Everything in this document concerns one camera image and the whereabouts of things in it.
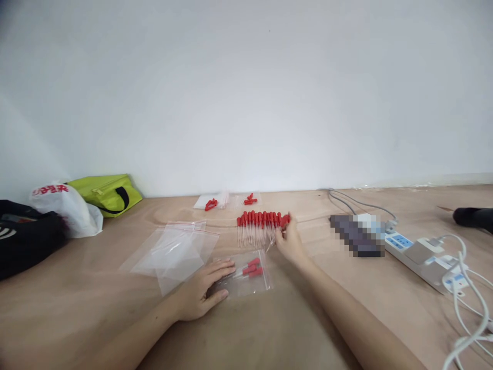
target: black bag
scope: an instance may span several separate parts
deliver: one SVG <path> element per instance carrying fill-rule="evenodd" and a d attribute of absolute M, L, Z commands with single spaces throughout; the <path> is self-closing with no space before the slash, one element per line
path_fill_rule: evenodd
<path fill-rule="evenodd" d="M 0 200 L 0 280 L 25 271 L 65 245 L 64 223 L 55 212 Z"/>

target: hand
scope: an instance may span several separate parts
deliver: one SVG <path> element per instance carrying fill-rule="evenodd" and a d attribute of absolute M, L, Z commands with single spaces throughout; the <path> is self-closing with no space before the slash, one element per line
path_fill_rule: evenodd
<path fill-rule="evenodd" d="M 294 265 L 298 265 L 300 262 L 307 260 L 308 255 L 296 229 L 296 218 L 291 213 L 289 216 L 291 217 L 291 221 L 286 227 L 286 230 L 276 230 L 276 244 L 277 249 L 279 249 L 287 260 Z"/>
<path fill-rule="evenodd" d="M 190 321 L 204 316 L 211 308 L 224 300 L 228 291 L 226 289 L 214 293 L 205 298 L 207 290 L 219 279 L 236 271 L 235 262 L 229 258 L 225 261 L 217 261 L 202 267 L 195 275 L 170 297 L 174 300 L 177 310 L 177 320 Z"/>

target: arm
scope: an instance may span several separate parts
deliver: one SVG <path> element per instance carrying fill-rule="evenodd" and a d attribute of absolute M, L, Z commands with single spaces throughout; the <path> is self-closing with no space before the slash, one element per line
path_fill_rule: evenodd
<path fill-rule="evenodd" d="M 313 288 L 322 307 L 365 370 L 425 369 L 415 355 L 381 321 L 306 254 L 296 220 L 286 232 L 276 232 L 279 251 L 299 270 Z"/>
<path fill-rule="evenodd" d="M 136 369 L 158 339 L 175 322 L 198 319 L 227 297 L 227 290 L 216 292 L 207 299 L 205 293 L 213 283 L 235 272 L 233 266 L 233 261 L 226 260 L 203 267 L 174 294 L 124 330 L 94 357 L 88 358 L 79 368 Z"/>

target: power plug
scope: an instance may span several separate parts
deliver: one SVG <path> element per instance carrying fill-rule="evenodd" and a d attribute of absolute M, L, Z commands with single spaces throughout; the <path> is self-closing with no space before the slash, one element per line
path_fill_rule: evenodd
<path fill-rule="evenodd" d="M 385 250 L 441 294 L 452 290 L 452 279 L 459 294 L 463 294 L 462 289 L 469 286 L 458 266 L 450 270 L 457 259 L 450 255 L 436 257 L 435 254 L 443 252 L 443 248 L 433 245 L 428 239 L 420 238 L 413 243 L 398 232 L 386 232 Z M 442 277 L 445 274 L 448 275 L 443 285 Z"/>

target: white wall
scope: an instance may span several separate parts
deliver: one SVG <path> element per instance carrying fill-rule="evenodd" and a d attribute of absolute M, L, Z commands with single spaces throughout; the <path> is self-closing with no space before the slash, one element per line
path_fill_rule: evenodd
<path fill-rule="evenodd" d="M 493 178 L 490 0 L 16 4 L 0 198 L 123 172 L 145 196 Z"/>

